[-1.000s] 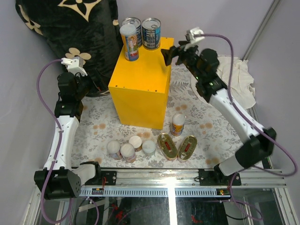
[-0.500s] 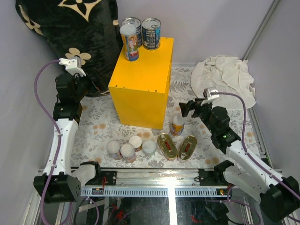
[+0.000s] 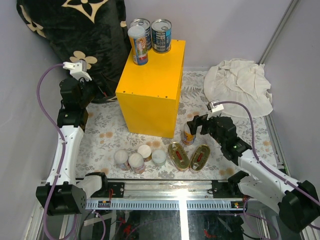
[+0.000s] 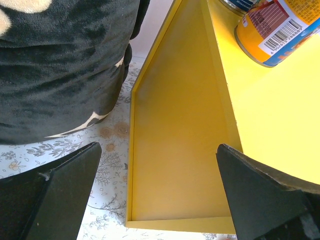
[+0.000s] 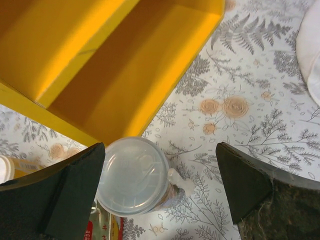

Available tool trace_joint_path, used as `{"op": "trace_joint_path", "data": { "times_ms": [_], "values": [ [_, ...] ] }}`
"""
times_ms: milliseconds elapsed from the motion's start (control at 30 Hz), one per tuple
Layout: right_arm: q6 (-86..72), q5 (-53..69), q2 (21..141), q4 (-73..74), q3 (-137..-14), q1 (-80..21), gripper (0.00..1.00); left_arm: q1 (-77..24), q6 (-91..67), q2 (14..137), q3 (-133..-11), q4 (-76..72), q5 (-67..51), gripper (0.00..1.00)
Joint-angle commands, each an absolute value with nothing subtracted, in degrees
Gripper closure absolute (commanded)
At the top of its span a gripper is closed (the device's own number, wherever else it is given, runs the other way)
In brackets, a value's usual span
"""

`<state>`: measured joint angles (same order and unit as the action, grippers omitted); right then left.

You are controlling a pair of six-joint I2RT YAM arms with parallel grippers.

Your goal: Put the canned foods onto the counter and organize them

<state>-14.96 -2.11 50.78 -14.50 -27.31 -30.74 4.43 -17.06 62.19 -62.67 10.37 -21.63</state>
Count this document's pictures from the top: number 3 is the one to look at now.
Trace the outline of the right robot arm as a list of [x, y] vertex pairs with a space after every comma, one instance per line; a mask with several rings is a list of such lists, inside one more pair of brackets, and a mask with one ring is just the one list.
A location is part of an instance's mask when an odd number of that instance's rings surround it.
[[232, 119], [226, 116], [195, 116], [187, 122], [192, 135], [210, 135], [223, 156], [242, 168], [237, 180], [228, 184], [233, 197], [250, 196], [276, 212], [293, 232], [299, 233], [320, 216], [316, 188], [309, 181], [299, 182], [269, 163], [257, 159], [254, 148], [237, 135]]

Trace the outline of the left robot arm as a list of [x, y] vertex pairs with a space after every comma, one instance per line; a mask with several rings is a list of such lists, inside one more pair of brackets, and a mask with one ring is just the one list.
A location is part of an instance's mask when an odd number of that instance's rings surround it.
[[58, 130], [57, 148], [45, 185], [36, 189], [36, 198], [48, 216], [82, 214], [87, 199], [105, 197], [110, 190], [106, 174], [92, 172], [76, 180], [76, 162], [89, 117], [87, 106], [98, 87], [84, 77], [69, 77], [59, 84], [61, 108], [53, 125]]

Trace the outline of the blue soup can top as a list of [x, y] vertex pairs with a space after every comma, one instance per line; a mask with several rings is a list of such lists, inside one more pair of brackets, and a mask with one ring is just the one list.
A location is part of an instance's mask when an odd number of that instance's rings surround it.
[[136, 18], [130, 23], [130, 27], [133, 26], [141, 26], [145, 30], [145, 36], [146, 36], [146, 44], [147, 44], [147, 50], [151, 50], [152, 48], [152, 35], [151, 35], [151, 23], [149, 20], [145, 18]]

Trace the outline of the tall porridge can plastic lid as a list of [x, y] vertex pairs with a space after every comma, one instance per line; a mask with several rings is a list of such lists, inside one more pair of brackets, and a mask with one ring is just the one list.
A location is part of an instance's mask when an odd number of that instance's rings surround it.
[[142, 26], [135, 25], [127, 32], [132, 47], [133, 62], [142, 66], [148, 62], [146, 31]]

